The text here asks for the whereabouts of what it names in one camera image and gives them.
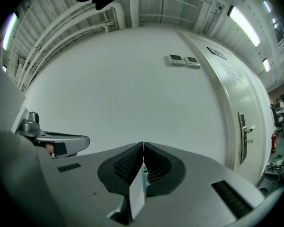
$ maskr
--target brown wall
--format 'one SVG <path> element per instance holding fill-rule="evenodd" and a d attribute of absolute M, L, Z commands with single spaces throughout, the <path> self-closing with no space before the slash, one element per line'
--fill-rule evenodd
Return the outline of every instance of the brown wall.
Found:
<path fill-rule="evenodd" d="M 270 99 L 273 100 L 274 103 L 276 99 L 280 98 L 282 94 L 284 94 L 284 83 L 281 86 L 277 87 L 276 89 L 268 93 Z"/>

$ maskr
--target ceiling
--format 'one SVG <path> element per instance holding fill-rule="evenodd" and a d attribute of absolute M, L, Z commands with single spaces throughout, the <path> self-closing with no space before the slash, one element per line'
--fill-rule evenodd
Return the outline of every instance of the ceiling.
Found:
<path fill-rule="evenodd" d="M 134 6 L 130 0 L 115 2 L 124 10 L 126 27 L 131 27 Z M 256 30 L 261 40 L 258 48 L 227 16 L 230 5 L 237 6 Z M 140 25 L 162 23 L 189 28 L 235 51 L 260 76 L 268 91 L 284 82 L 284 42 L 279 46 L 277 38 L 284 29 L 281 25 L 274 28 L 272 19 L 277 17 L 279 23 L 281 19 L 274 10 L 268 13 L 262 0 L 139 0 L 137 6 Z M 78 19 L 93 7 L 91 2 L 78 5 L 74 0 L 24 0 L 18 6 L 18 20 L 0 57 L 22 91 L 58 53 L 86 36 L 108 32 L 107 26 L 97 25 L 110 23 L 109 31 L 118 29 L 114 9 Z M 62 27 L 66 29 L 57 33 Z M 264 58 L 271 64 L 269 72 L 262 64 Z"/>

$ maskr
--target white ceiling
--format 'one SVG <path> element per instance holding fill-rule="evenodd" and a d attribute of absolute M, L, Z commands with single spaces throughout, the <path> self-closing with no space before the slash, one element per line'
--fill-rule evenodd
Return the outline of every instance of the white ceiling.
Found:
<path fill-rule="evenodd" d="M 126 27 L 131 27 L 129 0 L 116 0 L 116 2 L 119 2 L 124 9 Z M 2 54 L 2 64 L 8 67 L 8 73 L 16 83 L 21 82 L 19 86 L 24 83 L 21 87 L 22 90 L 25 90 L 26 84 L 32 78 L 40 62 L 44 61 L 42 59 L 46 53 L 49 53 L 64 38 L 88 26 L 115 20 L 114 12 L 111 9 L 73 25 L 54 39 L 43 54 L 38 57 L 28 75 L 29 80 L 20 80 L 21 73 L 19 71 L 21 70 L 17 70 L 18 64 L 24 64 L 25 60 L 28 65 L 32 62 L 35 53 L 38 52 L 33 51 L 31 56 L 29 54 L 32 53 L 38 37 L 61 14 L 76 4 L 77 2 L 74 0 L 24 0 L 17 8 L 19 18 L 13 29 L 7 51 Z M 237 6 L 256 30 L 261 39 L 258 48 L 254 47 L 242 29 L 227 16 L 230 5 Z M 83 10 L 86 11 L 86 9 L 93 6 L 92 3 L 89 3 L 63 17 L 55 28 L 68 18 L 76 16 Z M 284 78 L 284 42 L 278 47 L 272 23 L 274 17 L 277 17 L 275 11 L 268 13 L 262 0 L 139 0 L 140 24 L 151 22 L 182 26 L 190 28 L 195 33 L 204 34 L 219 41 L 247 61 L 254 72 L 260 76 L 268 90 L 272 90 L 283 83 Z M 116 26 L 110 27 L 110 31 L 116 29 Z M 61 45 L 57 46 L 50 55 L 46 55 L 48 56 L 47 60 L 40 65 L 40 70 L 54 56 L 78 40 L 103 31 L 104 28 L 90 30 L 61 42 Z M 41 47 L 45 42 L 46 40 L 42 40 L 39 46 Z M 268 58 L 271 64 L 269 72 L 264 70 L 262 64 L 265 57 Z"/>

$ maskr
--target tube light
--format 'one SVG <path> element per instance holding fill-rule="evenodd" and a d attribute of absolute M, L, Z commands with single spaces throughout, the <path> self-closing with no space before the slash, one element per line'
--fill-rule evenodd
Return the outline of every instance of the tube light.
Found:
<path fill-rule="evenodd" d="M 254 28 L 248 22 L 248 20 L 244 17 L 244 15 L 235 6 L 230 7 L 227 15 L 231 17 L 243 29 L 243 31 L 247 34 L 255 47 L 258 47 L 260 44 L 260 38 L 256 34 Z"/>
<path fill-rule="evenodd" d="M 266 72 L 270 71 L 270 65 L 269 65 L 268 59 L 265 58 L 262 62 L 263 62 Z"/>
<path fill-rule="evenodd" d="M 264 3 L 264 5 L 265 5 L 265 7 L 267 8 L 267 11 L 270 13 L 270 12 L 271 12 L 271 8 L 270 8 L 268 2 L 267 2 L 267 1 L 264 1 L 263 3 Z"/>
<path fill-rule="evenodd" d="M 16 16 L 15 13 L 13 13 L 9 18 L 9 23 L 8 23 L 8 26 L 6 27 L 4 38 L 3 38 L 2 47 L 3 47 L 4 50 L 6 50 L 7 47 L 8 47 L 9 37 L 10 37 L 11 31 L 13 30 L 13 27 L 16 23 L 16 20 L 17 20 L 17 16 Z"/>

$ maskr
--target silver door handle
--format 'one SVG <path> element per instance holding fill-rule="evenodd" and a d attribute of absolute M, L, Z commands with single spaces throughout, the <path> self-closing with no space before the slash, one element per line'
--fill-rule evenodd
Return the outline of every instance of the silver door handle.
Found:
<path fill-rule="evenodd" d="M 250 133 L 250 132 L 252 132 L 253 130 L 254 130 L 254 128 L 255 128 L 256 126 L 255 125 L 253 125 L 250 129 L 244 129 L 244 133 L 245 134 L 247 134 L 247 133 Z"/>

